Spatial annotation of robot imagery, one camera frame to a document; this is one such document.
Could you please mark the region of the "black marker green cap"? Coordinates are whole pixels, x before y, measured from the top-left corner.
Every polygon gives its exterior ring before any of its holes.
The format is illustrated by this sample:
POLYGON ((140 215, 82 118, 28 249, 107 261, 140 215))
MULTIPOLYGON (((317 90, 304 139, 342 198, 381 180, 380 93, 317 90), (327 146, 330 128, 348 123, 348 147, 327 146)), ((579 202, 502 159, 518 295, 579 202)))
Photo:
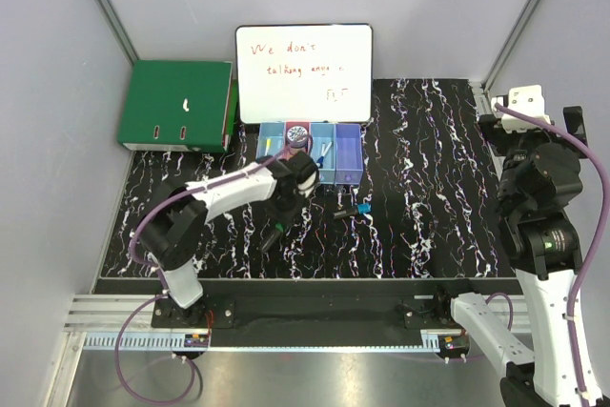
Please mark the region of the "black marker green cap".
POLYGON ((274 244, 284 235, 285 228, 277 222, 273 228, 263 237, 260 250, 262 253, 267 253, 271 250, 274 244))

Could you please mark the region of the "pink bin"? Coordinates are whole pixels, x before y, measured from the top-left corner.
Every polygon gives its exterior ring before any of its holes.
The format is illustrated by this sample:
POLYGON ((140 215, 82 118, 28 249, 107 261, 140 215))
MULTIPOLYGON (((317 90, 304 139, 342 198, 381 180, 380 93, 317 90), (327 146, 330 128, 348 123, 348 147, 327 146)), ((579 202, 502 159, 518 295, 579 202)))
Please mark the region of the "pink bin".
POLYGON ((298 153, 309 153, 311 149, 311 124, 304 121, 290 121, 285 124, 284 159, 290 159, 298 153))

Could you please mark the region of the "white pen blue cap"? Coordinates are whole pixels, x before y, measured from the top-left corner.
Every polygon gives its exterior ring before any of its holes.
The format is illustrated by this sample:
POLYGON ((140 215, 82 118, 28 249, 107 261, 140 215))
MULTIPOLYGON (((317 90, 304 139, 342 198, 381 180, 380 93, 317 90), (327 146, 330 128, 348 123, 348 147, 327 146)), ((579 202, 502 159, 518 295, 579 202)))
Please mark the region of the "white pen blue cap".
POLYGON ((323 143, 322 144, 322 148, 321 148, 321 152, 320 155, 317 159, 317 161, 315 162, 316 165, 322 169, 323 168, 323 164, 324 164, 324 159, 326 157, 326 155, 328 154, 329 150, 332 148, 333 146, 333 142, 329 142, 329 143, 323 143))

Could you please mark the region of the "white marker yellow cap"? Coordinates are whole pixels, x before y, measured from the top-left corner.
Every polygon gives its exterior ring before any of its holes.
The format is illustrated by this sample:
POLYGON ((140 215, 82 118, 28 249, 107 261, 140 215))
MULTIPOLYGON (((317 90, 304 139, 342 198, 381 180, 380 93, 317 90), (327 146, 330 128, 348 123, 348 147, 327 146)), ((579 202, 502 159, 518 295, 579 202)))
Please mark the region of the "white marker yellow cap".
POLYGON ((265 143, 265 155, 270 155, 271 154, 271 147, 272 147, 272 138, 269 137, 266 139, 266 143, 265 143))

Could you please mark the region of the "blue gel jar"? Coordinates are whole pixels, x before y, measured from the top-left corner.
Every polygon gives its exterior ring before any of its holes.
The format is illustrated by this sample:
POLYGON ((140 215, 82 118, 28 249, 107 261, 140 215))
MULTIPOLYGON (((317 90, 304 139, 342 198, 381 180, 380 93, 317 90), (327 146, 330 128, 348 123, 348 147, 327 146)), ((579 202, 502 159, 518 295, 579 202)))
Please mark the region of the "blue gel jar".
POLYGON ((286 142, 292 149, 306 149, 309 142, 308 129, 303 125, 292 125, 286 131, 286 142))

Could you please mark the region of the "purple bin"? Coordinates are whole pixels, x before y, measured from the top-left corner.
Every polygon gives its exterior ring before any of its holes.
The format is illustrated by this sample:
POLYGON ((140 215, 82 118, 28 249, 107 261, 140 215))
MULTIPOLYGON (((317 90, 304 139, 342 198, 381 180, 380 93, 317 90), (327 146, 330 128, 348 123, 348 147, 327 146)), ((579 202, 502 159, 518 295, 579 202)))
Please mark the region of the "purple bin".
POLYGON ((360 126, 358 124, 336 124, 335 144, 335 183, 357 186, 363 174, 360 126))

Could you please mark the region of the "black marker blue cap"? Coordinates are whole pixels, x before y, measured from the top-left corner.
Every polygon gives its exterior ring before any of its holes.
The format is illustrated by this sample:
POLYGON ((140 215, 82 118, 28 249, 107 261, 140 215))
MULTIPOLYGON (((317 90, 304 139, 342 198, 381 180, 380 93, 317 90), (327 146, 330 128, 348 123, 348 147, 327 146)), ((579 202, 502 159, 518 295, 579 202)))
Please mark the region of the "black marker blue cap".
POLYGON ((333 213, 333 220, 339 220, 347 217, 357 216, 361 214, 368 214, 372 207, 369 203, 362 203, 350 208, 339 210, 333 213))

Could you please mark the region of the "light blue bin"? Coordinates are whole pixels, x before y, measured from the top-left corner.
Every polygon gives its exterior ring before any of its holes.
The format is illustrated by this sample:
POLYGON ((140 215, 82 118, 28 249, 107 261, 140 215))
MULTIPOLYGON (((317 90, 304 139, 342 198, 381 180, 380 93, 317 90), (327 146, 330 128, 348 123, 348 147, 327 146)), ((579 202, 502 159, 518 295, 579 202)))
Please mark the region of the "light blue bin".
POLYGON ((262 163, 263 158, 277 155, 278 159, 286 159, 285 124, 283 122, 261 123, 259 126, 255 161, 262 163))
POLYGON ((319 181, 332 185, 336 178, 335 125, 332 123, 312 123, 313 144, 310 156, 318 165, 319 181))

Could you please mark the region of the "white dry-erase board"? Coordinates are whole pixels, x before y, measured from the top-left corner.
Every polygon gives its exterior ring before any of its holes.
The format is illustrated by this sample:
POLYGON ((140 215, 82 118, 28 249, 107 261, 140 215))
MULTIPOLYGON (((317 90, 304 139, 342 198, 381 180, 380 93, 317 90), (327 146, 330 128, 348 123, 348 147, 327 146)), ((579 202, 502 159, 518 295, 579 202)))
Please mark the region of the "white dry-erase board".
POLYGON ((235 51, 245 124, 362 123, 371 116, 368 24, 240 26, 235 51))

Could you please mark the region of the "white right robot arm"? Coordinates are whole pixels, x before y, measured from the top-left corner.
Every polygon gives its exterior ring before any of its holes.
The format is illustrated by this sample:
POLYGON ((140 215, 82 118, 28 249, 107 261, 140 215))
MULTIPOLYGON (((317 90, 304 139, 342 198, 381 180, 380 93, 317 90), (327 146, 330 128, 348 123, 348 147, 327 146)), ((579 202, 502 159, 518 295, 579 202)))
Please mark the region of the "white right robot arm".
POLYGON ((500 242, 526 304, 532 348, 501 324, 480 294, 445 295, 433 303, 444 327, 459 325, 497 371, 507 406, 606 406, 587 347, 580 291, 609 217, 609 176, 588 147, 579 107, 564 109, 564 128, 496 104, 499 116, 478 121, 503 157, 498 187, 500 242), (583 189, 588 159, 602 189, 600 217, 588 251, 565 209, 583 189))

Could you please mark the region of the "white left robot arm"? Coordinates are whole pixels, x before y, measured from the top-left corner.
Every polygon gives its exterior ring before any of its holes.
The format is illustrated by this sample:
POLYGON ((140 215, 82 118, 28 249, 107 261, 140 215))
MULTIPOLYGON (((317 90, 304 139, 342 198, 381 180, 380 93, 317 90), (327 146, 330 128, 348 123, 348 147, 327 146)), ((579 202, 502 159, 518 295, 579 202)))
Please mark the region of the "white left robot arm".
POLYGON ((161 296, 173 302, 173 316, 184 326, 196 326, 206 314, 193 265, 202 228, 220 215, 263 202, 272 221, 260 247, 266 253, 294 224, 318 182, 317 164, 297 153, 290 159, 263 156, 207 181, 164 185, 134 231, 130 256, 156 269, 161 296))

